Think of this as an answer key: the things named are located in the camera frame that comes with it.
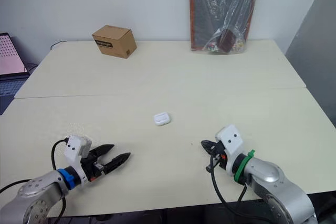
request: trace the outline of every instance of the table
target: table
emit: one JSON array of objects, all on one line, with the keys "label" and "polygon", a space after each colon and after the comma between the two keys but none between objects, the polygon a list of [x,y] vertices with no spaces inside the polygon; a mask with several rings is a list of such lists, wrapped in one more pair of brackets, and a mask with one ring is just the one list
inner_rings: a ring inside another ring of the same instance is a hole
[{"label": "table", "polygon": [[94,41],[64,42],[47,55],[16,98],[128,93],[164,87],[164,92],[202,89],[304,88],[305,84],[273,40],[247,43],[239,55],[190,51],[188,41],[138,41],[121,59],[100,53]]},{"label": "table", "polygon": [[[153,115],[163,110],[173,121],[157,127]],[[122,152],[132,155],[123,167],[88,188],[73,190],[65,215],[217,203],[205,170],[209,156],[200,141],[213,140],[231,123],[240,130],[246,151],[253,148],[256,157],[278,164],[307,193],[336,189],[336,174],[330,172],[336,131],[305,88],[15,99],[0,124],[1,185],[48,172],[53,143],[80,134],[95,146],[116,144],[106,161]],[[58,167],[67,166],[62,148],[57,149]],[[216,178],[224,197],[236,201],[242,187],[223,170],[216,170]],[[0,206],[16,190],[4,192]],[[249,190],[244,199],[256,198]],[[50,214],[58,213],[54,208]]]},{"label": "table", "polygon": [[[168,125],[153,116],[167,111]],[[50,52],[0,117],[0,184],[51,170],[53,143],[85,135],[114,143],[107,162],[130,151],[113,173],[67,197],[67,216],[219,202],[200,141],[235,124],[245,150],[278,164],[307,193],[335,190],[336,131],[274,41],[249,41],[241,55],[190,52],[185,41],[143,41],[127,60],[102,55],[92,41]],[[56,151],[57,167],[66,167]],[[223,170],[228,201],[242,187]],[[17,187],[5,191],[0,207]],[[249,190],[245,200],[256,199]],[[60,204],[50,212],[59,214]]]}]

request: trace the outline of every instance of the laptop screen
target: laptop screen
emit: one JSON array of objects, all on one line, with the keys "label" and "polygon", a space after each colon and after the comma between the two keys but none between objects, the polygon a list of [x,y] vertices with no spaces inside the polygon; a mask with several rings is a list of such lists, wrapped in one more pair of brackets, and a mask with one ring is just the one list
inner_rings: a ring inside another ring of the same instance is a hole
[{"label": "laptop screen", "polygon": [[27,72],[8,34],[0,34],[0,75]]}]

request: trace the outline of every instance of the laptop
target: laptop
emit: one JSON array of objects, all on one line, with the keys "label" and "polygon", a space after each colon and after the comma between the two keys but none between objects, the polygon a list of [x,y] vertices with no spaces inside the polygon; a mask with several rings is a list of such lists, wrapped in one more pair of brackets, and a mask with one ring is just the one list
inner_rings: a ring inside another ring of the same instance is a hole
[{"label": "laptop", "polygon": [[0,33],[0,115],[29,77],[8,33]]}]

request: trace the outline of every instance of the white wall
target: white wall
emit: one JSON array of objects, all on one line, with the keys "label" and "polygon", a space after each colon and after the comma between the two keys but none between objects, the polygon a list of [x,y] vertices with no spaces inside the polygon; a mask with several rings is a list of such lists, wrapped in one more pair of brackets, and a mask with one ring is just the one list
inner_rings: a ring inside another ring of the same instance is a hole
[{"label": "white wall", "polygon": [[[313,0],[257,0],[251,39],[273,38],[286,52]],[[0,0],[0,30],[25,61],[39,63],[59,40],[88,40],[105,24],[136,39],[190,38],[189,0]]]}]

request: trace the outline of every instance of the robotic arm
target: robotic arm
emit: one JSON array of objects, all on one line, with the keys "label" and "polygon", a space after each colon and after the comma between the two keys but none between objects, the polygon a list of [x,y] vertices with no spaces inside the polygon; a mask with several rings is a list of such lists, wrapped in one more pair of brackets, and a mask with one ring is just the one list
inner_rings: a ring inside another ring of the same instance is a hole
[{"label": "robotic arm", "polygon": [[269,205],[278,223],[318,223],[307,194],[289,181],[279,166],[255,158],[254,150],[243,154],[243,140],[234,125],[223,128],[215,139],[217,143],[201,142],[214,167],[219,164],[235,182],[251,187]]},{"label": "robotic arm", "polygon": [[122,165],[131,153],[123,153],[103,165],[98,158],[114,145],[105,144],[90,150],[86,137],[66,138],[65,156],[70,166],[49,172],[25,183],[16,197],[0,210],[0,224],[43,224],[50,208],[78,185],[94,181]]}]

